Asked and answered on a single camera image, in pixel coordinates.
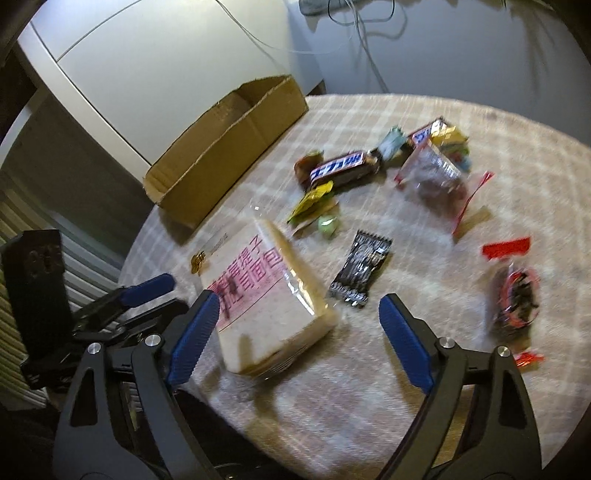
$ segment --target cable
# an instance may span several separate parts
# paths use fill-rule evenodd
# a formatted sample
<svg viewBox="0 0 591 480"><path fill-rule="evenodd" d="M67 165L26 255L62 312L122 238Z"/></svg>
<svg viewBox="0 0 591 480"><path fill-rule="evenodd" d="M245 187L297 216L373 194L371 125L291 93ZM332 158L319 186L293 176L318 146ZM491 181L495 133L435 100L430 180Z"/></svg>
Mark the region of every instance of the cable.
<svg viewBox="0 0 591 480"><path fill-rule="evenodd" d="M341 27L350 27L351 25L355 25L355 22L354 22L354 21L352 21L352 22L339 22L338 20L336 20L336 19L335 19L335 18L332 16L332 14L330 13L330 3L331 3L331 2L332 2L332 0L329 0L329 4L328 4L328 7L326 8L326 10L327 10L327 12L328 12L329 18L330 18L330 19L331 19L333 22L335 22L337 25L340 25ZM358 18L358 21L359 21L359 22L361 22L361 23L385 23L385 22L388 22L388 21L390 21L390 20L392 19L392 17L394 16L394 10L395 10L395 8L396 8L396 2L395 2L395 0L392 0L392 12L390 13L390 15L389 15L388 17L385 17L385 18L371 18L371 19L369 19L369 20L366 20L366 19L364 19L364 18L361 18L361 16L359 16L359 18Z"/></svg>
<svg viewBox="0 0 591 480"><path fill-rule="evenodd" d="M307 50L290 50L289 48L282 48L282 47L275 47L273 45L269 45L266 42L263 42L260 38L258 38L255 34L251 33L250 30L248 30L244 25L242 25L237 19L236 17L234 17L234 15L232 15L232 12L230 12L230 10L228 10L228 8L226 7L226 5L224 5L221 0L214 0L220 7L222 10L224 10L224 12L226 12L226 15L230 17L230 19L232 19L232 21L238 25L238 27L252 40L259 42L261 45L264 45L268 48L272 48L273 50L280 50L280 51L286 51L289 53L296 53L296 54L300 54L300 55L327 55L330 53L334 53L337 50L339 50L340 48L342 48L343 46L345 46L346 44L348 44L349 42L351 42L353 40L353 34L351 34L349 36L349 38L343 42L341 45L339 45L338 47L329 50L329 51L307 51ZM375 64L371 53L369 52L369 46L367 44L367 32L365 30L365 21L361 18L361 16L359 15L359 11L357 10L357 7L355 6L355 4L353 3L352 0L345 0L345 2L347 3L347 5L349 6L349 8L351 9L351 12L353 13L353 23L349 23L349 24L344 24L341 22L336 21L330 14L330 0L329 0L329 4L327 9L329 10L329 16L331 18L331 20L335 23L338 23L339 25L343 25L345 27L347 26L351 26L354 25L355 26L355 31L357 32L357 36L359 37L359 42L361 43L361 47L363 48L363 50L365 51L366 55L368 56L368 60L369 60L369 64L372 67L372 70L374 71L374 75L376 76L376 78L378 79L378 83L380 85L380 88L382 89L382 91L384 93L389 93L389 89L388 86L386 85L384 79L382 78L382 75L380 74L379 70L378 70L378 66ZM393 16L394 16L394 8L395 8L395 0L392 0L392 13L390 14L390 16L388 18L378 18L378 19L374 19L374 20L366 20L366 22L387 22L388 20L390 20Z"/></svg>
<svg viewBox="0 0 591 480"><path fill-rule="evenodd" d="M269 45L266 42L263 42L260 38L258 38L254 33L250 32L244 25L242 25L237 19L236 17L234 17L234 15L232 15L232 13L230 12L230 10L228 10L228 8L226 7L226 5L224 5L221 0L214 0L225 12L226 15L229 16L232 21L238 25L240 27L240 29L251 39L253 39L256 42L259 42L261 45L264 45L268 48L272 48L273 50L281 50L281 51L286 51L288 53L296 53L299 55L328 55L331 53L334 53L338 50L340 50L342 47L344 47L346 44L350 43L353 40L353 34L351 34L349 36L349 38L344 41L342 44L340 44L338 47L329 50L329 51L308 51L308 50L290 50L289 48L282 48L282 47L274 47L273 45ZM358 20L358 15L357 15L357 9L352 6L352 4L349 3L349 0L345 0L347 2L347 5L349 6L349 8L351 9L351 11L353 12L353 14L355 15L355 22L353 22L354 24L357 24Z"/></svg>

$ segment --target bread loaf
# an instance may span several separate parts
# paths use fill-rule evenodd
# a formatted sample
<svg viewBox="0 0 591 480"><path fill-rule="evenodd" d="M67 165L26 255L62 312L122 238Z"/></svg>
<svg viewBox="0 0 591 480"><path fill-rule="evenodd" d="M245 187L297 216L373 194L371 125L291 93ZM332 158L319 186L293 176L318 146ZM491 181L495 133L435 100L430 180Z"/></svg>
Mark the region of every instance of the bread loaf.
<svg viewBox="0 0 591 480"><path fill-rule="evenodd" d="M281 370L337 323L308 266L268 220L250 221L209 257L200 276L220 296L216 330L230 372Z"/></svg>

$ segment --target black candy wrapper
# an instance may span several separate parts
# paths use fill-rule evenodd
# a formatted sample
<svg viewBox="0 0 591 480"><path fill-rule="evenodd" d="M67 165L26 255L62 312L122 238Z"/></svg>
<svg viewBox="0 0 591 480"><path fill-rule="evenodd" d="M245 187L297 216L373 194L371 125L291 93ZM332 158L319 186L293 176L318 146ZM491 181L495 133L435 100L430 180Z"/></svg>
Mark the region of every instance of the black candy wrapper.
<svg viewBox="0 0 591 480"><path fill-rule="evenodd" d="M387 238L357 230L347 261L330 284L330 295L363 307L368 301L372 274L386 260L391 245Z"/></svg>

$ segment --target cardboard box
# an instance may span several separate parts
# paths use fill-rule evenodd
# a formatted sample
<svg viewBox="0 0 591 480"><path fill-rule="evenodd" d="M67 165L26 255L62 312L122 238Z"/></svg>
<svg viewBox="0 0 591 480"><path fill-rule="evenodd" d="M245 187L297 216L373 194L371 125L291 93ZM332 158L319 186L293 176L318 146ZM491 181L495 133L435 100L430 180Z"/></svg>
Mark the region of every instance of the cardboard box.
<svg viewBox="0 0 591 480"><path fill-rule="evenodd" d="M205 112L152 165L144 179L148 197L176 221L196 228L307 111L292 76L245 83Z"/></svg>

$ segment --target white tablecloth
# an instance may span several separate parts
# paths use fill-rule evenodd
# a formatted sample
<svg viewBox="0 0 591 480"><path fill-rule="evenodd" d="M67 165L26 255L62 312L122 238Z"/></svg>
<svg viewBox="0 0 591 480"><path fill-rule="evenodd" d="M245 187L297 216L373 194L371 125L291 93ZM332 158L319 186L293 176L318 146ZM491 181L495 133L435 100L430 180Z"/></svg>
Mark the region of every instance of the white tablecloth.
<svg viewBox="0 0 591 480"><path fill-rule="evenodd" d="M412 131L443 115L470 136L474 170L496 176L468 216L488 218L456 245L423 207L395 189L395 169L339 195L343 226L329 244L317 235L294 242L328 285L357 229L390 237L392 255L363 310L338 305L340 325L285 374L252 396L237 394L211 340L186 385L236 430L308 478L373 479L408 429L423 395L407 380L378 322L379 299L395 292L437 336L491 351L484 315L491 264L483 244L531 235L527 259L541 276L542 309L531 344L546 356L524 373L544 463L560 449L591 400L591 150L572 138L494 108L406 95L319 96L304 115L226 195L194 233L155 208L139 233L121 284L172 272L174 296L197 297L189 259L250 203L282 223L301 197L296 159L314 148L326 158L371 148L390 127ZM469 396L460 402L460 419ZM443 455L454 449L461 422Z"/></svg>

